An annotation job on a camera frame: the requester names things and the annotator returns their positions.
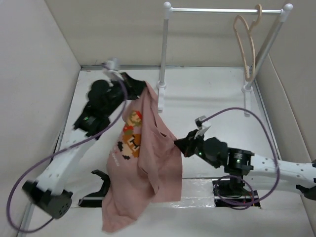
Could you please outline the pink t shirt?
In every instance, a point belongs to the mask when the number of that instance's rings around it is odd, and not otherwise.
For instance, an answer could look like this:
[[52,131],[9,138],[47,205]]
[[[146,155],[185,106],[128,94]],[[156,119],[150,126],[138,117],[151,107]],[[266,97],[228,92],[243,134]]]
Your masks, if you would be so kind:
[[125,125],[107,160],[111,183],[101,206],[105,232],[133,224],[150,203],[181,199],[182,156],[157,103],[157,94],[147,84],[123,112]]

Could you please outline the beige wooden hanger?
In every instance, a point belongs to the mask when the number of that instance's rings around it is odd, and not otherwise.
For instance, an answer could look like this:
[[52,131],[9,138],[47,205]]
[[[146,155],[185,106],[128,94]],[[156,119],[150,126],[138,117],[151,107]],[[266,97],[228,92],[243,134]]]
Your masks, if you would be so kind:
[[[243,63],[243,69],[245,72],[244,79],[246,82],[251,82],[254,79],[254,73],[256,72],[256,50],[255,50],[255,44],[254,44],[254,40],[252,36],[252,31],[260,23],[261,18],[262,18],[262,10],[263,10],[260,4],[257,4],[254,9],[257,10],[257,13],[256,13],[257,18],[253,20],[250,25],[248,24],[246,19],[241,15],[237,15],[233,23],[233,30],[234,30],[235,37],[237,39],[237,43],[239,46],[241,61]],[[250,59],[251,59],[251,65],[253,66],[252,74],[250,74],[250,72],[247,71],[248,63],[247,63],[247,56],[244,50],[244,46],[246,45],[246,43],[243,43],[244,40],[241,38],[239,34],[239,30],[237,29],[237,25],[239,23],[241,23],[241,25],[244,28],[244,32],[246,34],[247,43],[248,43],[248,46],[246,46],[246,48],[248,48],[251,53]]]

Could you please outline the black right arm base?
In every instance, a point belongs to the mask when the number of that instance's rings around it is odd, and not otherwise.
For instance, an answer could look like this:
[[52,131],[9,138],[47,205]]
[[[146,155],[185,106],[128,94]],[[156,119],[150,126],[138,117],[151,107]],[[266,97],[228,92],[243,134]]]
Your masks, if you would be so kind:
[[244,204],[251,202],[253,200],[258,200],[258,189],[255,187],[255,178],[243,176],[253,189],[253,194],[250,188],[244,182],[236,178],[222,178],[218,181],[219,177],[212,178],[213,194],[214,194],[214,204],[215,207],[229,207],[232,209],[244,209],[245,206],[231,205],[229,203],[223,202],[218,195],[221,195],[223,199],[231,200],[235,202],[242,202]]

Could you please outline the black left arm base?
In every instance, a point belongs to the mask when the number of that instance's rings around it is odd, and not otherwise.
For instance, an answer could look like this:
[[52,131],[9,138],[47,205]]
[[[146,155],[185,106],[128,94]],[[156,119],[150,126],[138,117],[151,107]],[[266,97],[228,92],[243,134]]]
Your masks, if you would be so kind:
[[111,181],[108,174],[104,173],[101,170],[93,170],[91,172],[94,175],[97,175],[102,180],[102,186],[97,192],[90,193],[79,199],[78,206],[83,208],[101,208],[102,201],[107,194]]

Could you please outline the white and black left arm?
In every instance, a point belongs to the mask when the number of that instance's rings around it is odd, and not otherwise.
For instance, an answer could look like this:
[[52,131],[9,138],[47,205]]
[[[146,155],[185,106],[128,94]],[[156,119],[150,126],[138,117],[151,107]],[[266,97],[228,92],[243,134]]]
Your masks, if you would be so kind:
[[52,162],[34,181],[22,186],[30,201],[53,219],[66,214],[72,204],[72,192],[64,189],[70,175],[84,154],[111,126],[112,113],[128,100],[136,100],[147,86],[127,73],[110,73],[110,81],[92,83],[87,103],[74,122],[65,148],[56,153]]

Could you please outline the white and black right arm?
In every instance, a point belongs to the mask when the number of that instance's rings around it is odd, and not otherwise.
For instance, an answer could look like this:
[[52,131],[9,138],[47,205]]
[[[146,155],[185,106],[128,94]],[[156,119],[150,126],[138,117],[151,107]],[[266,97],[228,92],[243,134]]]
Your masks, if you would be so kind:
[[213,182],[214,195],[227,206],[254,205],[258,190],[297,193],[309,200],[316,198],[316,163],[274,160],[251,151],[229,148],[216,137],[204,139],[202,130],[193,130],[175,140],[185,157],[197,155],[214,168],[224,168],[226,176]]

